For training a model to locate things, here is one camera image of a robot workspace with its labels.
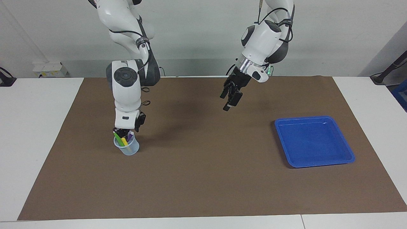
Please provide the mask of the blue crate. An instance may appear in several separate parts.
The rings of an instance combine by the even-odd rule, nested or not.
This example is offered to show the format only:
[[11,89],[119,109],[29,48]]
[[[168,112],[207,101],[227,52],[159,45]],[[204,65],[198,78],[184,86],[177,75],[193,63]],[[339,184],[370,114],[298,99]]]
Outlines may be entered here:
[[407,80],[391,90],[391,94],[407,113]]

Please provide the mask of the brown table mat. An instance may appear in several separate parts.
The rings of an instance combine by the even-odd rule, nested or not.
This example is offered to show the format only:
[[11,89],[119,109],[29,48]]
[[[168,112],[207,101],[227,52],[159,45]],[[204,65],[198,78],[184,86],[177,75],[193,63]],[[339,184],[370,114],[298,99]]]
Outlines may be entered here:
[[[333,78],[272,77],[223,111],[223,78],[163,78],[144,94],[140,150],[113,144],[104,78],[84,79],[19,220],[407,212]],[[295,169],[279,118],[331,116],[355,162]]]

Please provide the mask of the blue plastic tray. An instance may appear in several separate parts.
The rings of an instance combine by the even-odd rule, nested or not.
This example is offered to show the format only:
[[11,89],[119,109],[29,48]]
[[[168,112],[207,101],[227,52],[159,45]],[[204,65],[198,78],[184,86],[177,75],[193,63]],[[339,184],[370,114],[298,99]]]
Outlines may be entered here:
[[294,168],[353,163],[355,155],[331,116],[275,120],[286,159]]

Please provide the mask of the white power strip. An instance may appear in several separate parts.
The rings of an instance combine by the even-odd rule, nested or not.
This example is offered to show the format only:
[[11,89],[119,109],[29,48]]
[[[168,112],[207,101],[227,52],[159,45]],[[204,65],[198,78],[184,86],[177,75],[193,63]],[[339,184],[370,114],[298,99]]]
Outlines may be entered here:
[[67,77],[68,71],[61,62],[35,64],[32,72],[38,78]]

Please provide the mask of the clear plastic cup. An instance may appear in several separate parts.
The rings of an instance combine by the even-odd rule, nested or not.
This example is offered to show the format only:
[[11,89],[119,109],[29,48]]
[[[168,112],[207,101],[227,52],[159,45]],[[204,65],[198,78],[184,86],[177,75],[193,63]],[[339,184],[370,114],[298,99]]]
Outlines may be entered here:
[[116,140],[115,137],[113,138],[113,143],[114,145],[124,154],[127,156],[134,155],[135,153],[138,152],[140,145],[138,141],[136,140],[135,136],[131,139],[131,142],[128,143],[128,146],[125,147],[120,147]]

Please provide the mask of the black table clamp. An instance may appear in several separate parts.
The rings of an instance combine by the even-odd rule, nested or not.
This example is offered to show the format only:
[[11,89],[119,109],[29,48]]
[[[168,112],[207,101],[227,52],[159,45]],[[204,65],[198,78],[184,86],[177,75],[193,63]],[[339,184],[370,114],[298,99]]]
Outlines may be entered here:
[[0,66],[0,87],[11,87],[15,81],[16,77]]

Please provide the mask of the black stand with pole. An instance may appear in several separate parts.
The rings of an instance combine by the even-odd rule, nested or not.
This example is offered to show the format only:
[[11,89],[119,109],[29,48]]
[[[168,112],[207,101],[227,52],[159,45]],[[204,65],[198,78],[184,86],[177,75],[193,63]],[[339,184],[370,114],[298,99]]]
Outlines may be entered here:
[[407,50],[404,51],[389,67],[384,71],[373,74],[370,76],[370,79],[376,85],[381,85],[385,79],[392,71],[395,71],[398,68],[401,68],[404,64],[407,63]]

